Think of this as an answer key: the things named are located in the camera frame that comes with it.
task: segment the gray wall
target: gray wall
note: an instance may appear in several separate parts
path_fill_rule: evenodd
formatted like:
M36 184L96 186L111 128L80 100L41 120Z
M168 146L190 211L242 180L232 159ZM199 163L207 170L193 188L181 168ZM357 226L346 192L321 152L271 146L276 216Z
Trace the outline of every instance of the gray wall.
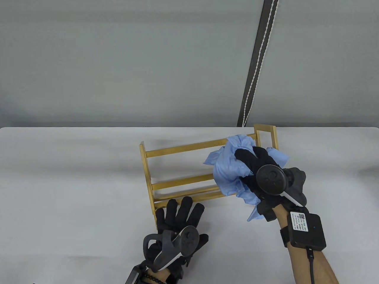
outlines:
M2 0L0 126L235 126L261 7ZM248 125L377 125L378 14L281 0Z

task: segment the black cable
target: black cable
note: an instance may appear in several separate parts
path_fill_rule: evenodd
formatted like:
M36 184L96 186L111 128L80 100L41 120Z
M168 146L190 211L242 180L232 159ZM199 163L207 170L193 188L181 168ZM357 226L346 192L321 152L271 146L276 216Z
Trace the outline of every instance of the black cable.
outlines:
M306 250L307 250L307 257L309 259L310 282L311 284L315 284L315 275L313 273L313 260L315 259L315 256L313 255L313 249L306 248Z

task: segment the wrist strap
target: wrist strap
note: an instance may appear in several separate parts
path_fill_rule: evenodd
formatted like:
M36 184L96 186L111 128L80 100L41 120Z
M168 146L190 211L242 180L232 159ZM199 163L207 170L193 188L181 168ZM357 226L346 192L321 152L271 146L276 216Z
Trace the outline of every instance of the wrist strap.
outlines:
M280 235L282 236L284 247L287 247L287 243L290 241L290 233L288 232L288 226L280 230Z
M149 274L147 274L146 272L144 272L142 274L143 277L146 277L146 278L149 278L150 280L154 281L154 282L157 282L158 284L165 284L164 282L160 281L159 279L155 278L154 276L151 276Z

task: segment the white label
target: white label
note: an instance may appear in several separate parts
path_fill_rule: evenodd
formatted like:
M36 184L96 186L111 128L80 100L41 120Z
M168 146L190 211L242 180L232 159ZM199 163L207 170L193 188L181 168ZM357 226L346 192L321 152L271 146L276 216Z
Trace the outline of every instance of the white label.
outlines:
M294 230L308 232L307 219L304 213L291 212L291 220Z

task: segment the wooden crossbar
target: wooden crossbar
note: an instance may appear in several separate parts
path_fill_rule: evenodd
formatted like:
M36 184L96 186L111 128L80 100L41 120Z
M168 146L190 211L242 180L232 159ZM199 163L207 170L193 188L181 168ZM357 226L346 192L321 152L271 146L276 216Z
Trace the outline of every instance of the wooden crossbar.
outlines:
M250 136L254 140L256 139L255 133L248 134L248 136ZM146 156L148 158L152 158L152 157L158 157L158 156L163 156L163 155L182 153L182 152L211 148L211 147L217 147L217 146L223 146L227 142L228 142L228 140L226 138L224 138L224 139L188 144L188 145L183 145L183 146L152 150L152 151L147 151Z

